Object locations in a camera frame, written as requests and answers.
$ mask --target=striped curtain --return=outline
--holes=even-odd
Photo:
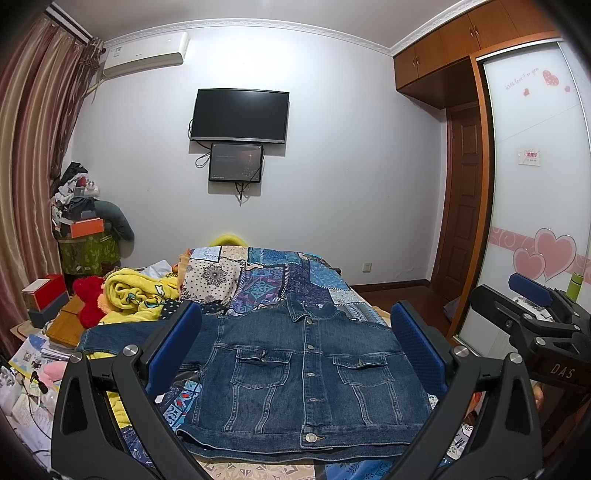
[[[89,48],[91,66],[81,63]],[[51,182],[101,48],[81,45],[43,16],[0,73],[0,348],[9,357],[19,344],[9,330],[27,319],[21,290],[61,272]]]

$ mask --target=pink stripe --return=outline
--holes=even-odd
[[[488,236],[488,242],[501,248],[506,248],[514,252],[518,248],[525,248],[530,255],[534,254],[534,239],[530,236],[521,235],[520,233],[503,230],[502,228],[491,227]],[[584,281],[591,284],[591,260],[585,258],[584,255],[576,255],[574,261],[566,270],[567,273],[580,274],[585,268]]]

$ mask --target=tv screen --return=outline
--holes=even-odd
[[[261,181],[262,145],[212,144],[209,181]]]
[[[268,90],[199,89],[191,140],[285,143],[289,98]]]

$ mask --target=button placket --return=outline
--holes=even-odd
[[[303,394],[304,394],[304,426],[314,427],[332,425],[329,402],[324,381],[322,379],[322,345],[320,339],[319,320],[306,317],[304,322],[304,362],[303,362]],[[310,445],[319,439],[318,433],[307,433],[302,438],[302,446]]]

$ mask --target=small heart decal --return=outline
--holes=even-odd
[[[577,254],[573,237],[562,235],[556,238],[554,232],[548,228],[541,228],[535,234],[534,249],[544,257],[546,281],[569,268]]]
[[[546,85],[556,86],[560,83],[558,81],[558,77],[556,75],[552,75],[552,73],[549,70],[544,70],[542,72],[542,75],[544,76]]]
[[[524,277],[535,280],[539,278],[544,269],[546,268],[546,262],[544,257],[540,254],[532,254],[525,248],[518,248],[513,253],[513,266],[517,273],[522,274]]]

